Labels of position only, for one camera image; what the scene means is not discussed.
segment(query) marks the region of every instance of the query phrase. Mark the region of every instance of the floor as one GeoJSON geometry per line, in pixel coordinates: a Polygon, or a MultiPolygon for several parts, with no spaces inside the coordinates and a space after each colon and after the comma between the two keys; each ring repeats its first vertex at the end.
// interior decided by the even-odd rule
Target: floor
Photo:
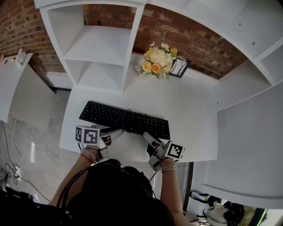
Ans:
{"type": "MultiPolygon", "coordinates": [[[[30,181],[49,200],[52,199],[59,184],[79,157],[79,153],[59,147],[61,127],[69,95],[70,92],[68,91],[57,91],[57,99],[54,103],[47,129],[38,129],[20,120],[17,120],[15,125],[14,141],[22,156],[22,161],[19,164],[21,177],[30,181]]],[[[11,160],[14,165],[17,165],[20,157],[12,141],[14,124],[15,119],[11,117],[8,123],[4,123],[4,126],[11,160]]],[[[3,126],[0,123],[0,168],[4,169],[5,163],[11,165],[8,158],[3,126]]],[[[136,167],[139,171],[144,172],[148,178],[151,178],[154,173],[146,162],[121,161],[121,163],[122,166],[136,167]]],[[[182,200],[184,200],[188,177],[188,163],[179,163],[177,167],[179,188],[182,200]]],[[[161,172],[158,172],[157,176],[152,180],[153,190],[157,198],[160,197],[161,182],[162,175],[161,172]]],[[[18,184],[15,185],[11,179],[8,179],[8,185],[13,189],[32,194],[40,203],[48,203],[46,199],[25,181],[18,181],[18,184]]]]}

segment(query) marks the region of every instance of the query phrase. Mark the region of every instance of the power outlet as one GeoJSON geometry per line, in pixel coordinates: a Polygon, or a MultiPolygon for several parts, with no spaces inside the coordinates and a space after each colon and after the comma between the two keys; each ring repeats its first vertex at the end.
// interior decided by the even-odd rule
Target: power outlet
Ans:
{"type": "Polygon", "coordinates": [[[21,177],[21,169],[16,166],[16,173],[15,173],[16,177],[21,177]]]}

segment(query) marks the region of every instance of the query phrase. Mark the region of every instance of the flower bouquet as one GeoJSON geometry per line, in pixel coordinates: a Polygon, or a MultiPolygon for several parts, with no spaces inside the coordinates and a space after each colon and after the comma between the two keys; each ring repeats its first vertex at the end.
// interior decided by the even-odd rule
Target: flower bouquet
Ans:
{"type": "Polygon", "coordinates": [[[168,79],[169,72],[173,61],[176,58],[183,60],[183,57],[177,55],[177,49],[171,48],[167,44],[162,43],[161,46],[155,46],[155,43],[149,45],[149,50],[144,54],[144,61],[141,65],[136,66],[140,72],[140,77],[148,78],[156,76],[158,79],[168,79]]]}

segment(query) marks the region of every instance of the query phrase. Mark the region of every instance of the white cable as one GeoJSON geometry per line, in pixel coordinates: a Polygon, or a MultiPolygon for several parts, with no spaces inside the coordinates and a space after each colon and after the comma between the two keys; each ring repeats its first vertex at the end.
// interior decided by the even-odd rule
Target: white cable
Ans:
{"type": "Polygon", "coordinates": [[[19,150],[17,149],[17,147],[16,147],[16,145],[15,145],[15,142],[14,142],[14,132],[15,132],[15,127],[16,127],[16,122],[17,122],[17,119],[16,119],[15,124],[14,124],[12,140],[13,140],[13,143],[14,143],[15,149],[18,151],[18,154],[19,154],[19,156],[20,156],[20,158],[21,158],[21,159],[20,159],[20,161],[19,161],[19,163],[18,163],[18,165],[17,165],[17,167],[18,167],[18,166],[19,166],[19,164],[20,164],[20,162],[22,161],[22,156],[21,156],[21,154],[20,154],[19,150]]]}

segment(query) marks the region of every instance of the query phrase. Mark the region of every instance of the picture frame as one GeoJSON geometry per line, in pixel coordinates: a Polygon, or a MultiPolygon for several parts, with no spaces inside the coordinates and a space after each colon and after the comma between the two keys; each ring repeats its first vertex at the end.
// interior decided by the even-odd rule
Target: picture frame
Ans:
{"type": "Polygon", "coordinates": [[[169,74],[177,78],[182,78],[183,74],[190,65],[190,60],[182,60],[177,58],[173,61],[172,68],[169,74]]]}

